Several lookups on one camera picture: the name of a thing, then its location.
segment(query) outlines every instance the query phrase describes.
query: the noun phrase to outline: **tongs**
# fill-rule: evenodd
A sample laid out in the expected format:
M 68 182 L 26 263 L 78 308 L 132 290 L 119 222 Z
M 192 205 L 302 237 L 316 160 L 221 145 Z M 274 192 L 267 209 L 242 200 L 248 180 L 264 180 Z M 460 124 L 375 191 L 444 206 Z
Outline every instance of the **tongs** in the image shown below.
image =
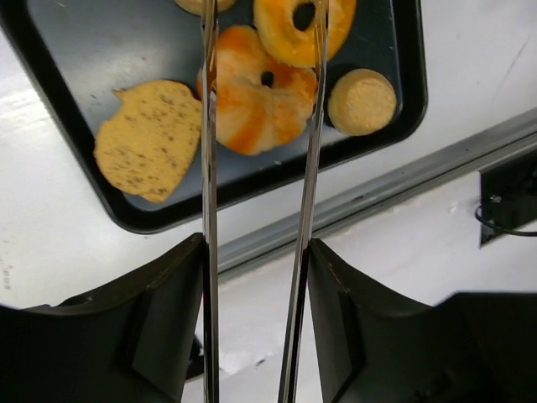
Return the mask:
M 319 170 L 323 103 L 326 87 L 328 55 L 328 0 L 315 0 L 314 20 L 315 73 L 317 93 L 310 126 L 310 141 L 306 157 L 304 190 L 300 209 L 300 226 L 295 252 L 295 265 L 289 299 L 289 314 L 285 334 L 284 361 L 279 385 L 279 403 L 295 401 L 298 374 L 300 333 L 304 316 L 306 277 L 315 188 Z M 204 391 L 206 403 L 219 401 L 218 359 L 218 269 L 216 228 L 216 41 L 218 38 L 218 7 L 216 0 L 204 0 L 201 15 L 204 63 L 201 73 L 203 126 L 201 134 L 201 167 L 203 178 L 203 335 Z

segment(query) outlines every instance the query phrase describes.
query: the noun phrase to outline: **bread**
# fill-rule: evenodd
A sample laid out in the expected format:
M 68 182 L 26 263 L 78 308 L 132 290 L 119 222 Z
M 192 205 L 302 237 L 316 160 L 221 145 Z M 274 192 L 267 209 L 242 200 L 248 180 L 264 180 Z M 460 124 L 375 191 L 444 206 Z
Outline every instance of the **bread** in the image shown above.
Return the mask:
M 203 2 L 205 0 L 175 0 L 185 11 L 195 15 L 201 15 L 203 13 Z M 217 0 L 218 12 L 226 11 L 237 0 Z
M 296 17 L 308 11 L 313 17 L 317 1 L 253 0 L 255 25 L 269 55 L 288 65 L 315 65 L 315 18 L 300 27 Z M 357 0 L 329 0 L 328 60 L 336 55 L 351 31 L 356 4 Z
M 313 112 L 317 81 L 311 69 L 279 63 L 255 29 L 234 25 L 216 43 L 216 139 L 256 155 L 297 139 Z M 201 95 L 201 75 L 198 75 Z
M 395 90 L 384 76 L 357 69 L 335 84 L 328 100 L 328 116 L 340 132 L 364 136 L 388 125 L 396 107 Z
M 96 135 L 95 158 L 117 189 L 164 202 L 196 153 L 201 102 L 175 81 L 148 81 L 114 94 L 122 101 Z

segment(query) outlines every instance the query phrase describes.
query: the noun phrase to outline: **bagel hole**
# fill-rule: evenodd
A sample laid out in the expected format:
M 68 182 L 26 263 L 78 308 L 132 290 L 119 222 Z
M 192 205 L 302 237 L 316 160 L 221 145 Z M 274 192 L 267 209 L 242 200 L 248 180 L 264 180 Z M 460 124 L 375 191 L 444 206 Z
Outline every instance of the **bagel hole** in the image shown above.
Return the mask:
M 304 32 L 313 23 L 313 18 L 315 18 L 315 4 L 310 2 L 299 4 L 293 12 L 293 25 Z
M 274 73 L 272 71 L 264 71 L 261 75 L 261 85 L 272 88 L 274 85 Z

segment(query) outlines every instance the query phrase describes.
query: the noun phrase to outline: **donut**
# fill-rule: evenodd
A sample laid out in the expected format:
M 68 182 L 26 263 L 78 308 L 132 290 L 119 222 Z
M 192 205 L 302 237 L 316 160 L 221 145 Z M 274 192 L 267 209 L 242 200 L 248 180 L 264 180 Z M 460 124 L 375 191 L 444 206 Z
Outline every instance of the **donut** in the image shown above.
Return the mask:
M 313 112 L 317 81 L 311 69 L 279 63 L 255 29 L 233 25 L 216 42 L 216 139 L 244 155 L 298 138 Z M 201 72 L 197 88 L 202 97 Z
M 114 91 L 121 107 L 96 134 L 94 156 L 107 181 L 149 202 L 164 202 L 196 155 L 201 102 L 186 85 L 146 81 Z
M 205 0 L 175 0 L 175 2 L 183 8 L 185 11 L 195 14 L 195 15 L 201 15 L 203 13 L 203 2 Z M 226 11 L 228 8 L 230 8 L 233 4 L 235 4 L 237 0 L 217 0 L 218 4 L 218 11 Z
M 298 67 L 315 65 L 314 1 L 254 0 L 253 16 L 259 37 L 276 60 Z M 357 0 L 329 0 L 328 60 L 347 39 L 356 4 Z
M 350 136 L 365 136 L 387 126 L 396 107 L 395 90 L 383 75 L 356 69 L 337 81 L 327 109 L 337 130 Z

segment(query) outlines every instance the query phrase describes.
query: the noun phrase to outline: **black baking tray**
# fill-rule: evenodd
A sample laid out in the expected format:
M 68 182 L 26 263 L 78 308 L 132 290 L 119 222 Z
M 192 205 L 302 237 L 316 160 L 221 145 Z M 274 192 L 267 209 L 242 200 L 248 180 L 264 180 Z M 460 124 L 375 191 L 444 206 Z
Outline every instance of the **black baking tray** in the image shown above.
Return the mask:
M 221 28 L 252 24 L 252 5 L 253 0 L 237 0 L 221 13 Z M 117 224 L 155 233 L 200 216 L 199 151 L 175 193 L 160 204 L 112 187 L 93 157 L 99 125 L 119 106 L 112 89 L 160 78 L 194 87 L 202 62 L 199 17 L 173 0 L 0 0 L 0 23 Z M 358 0 L 351 33 L 329 62 L 327 90 L 357 67 L 392 82 L 398 111 L 388 127 L 361 138 L 343 136 L 327 119 L 321 169 L 406 139 L 420 124 L 427 90 L 419 0 Z M 306 149 L 306 133 L 255 157 L 219 146 L 218 206 L 300 179 Z

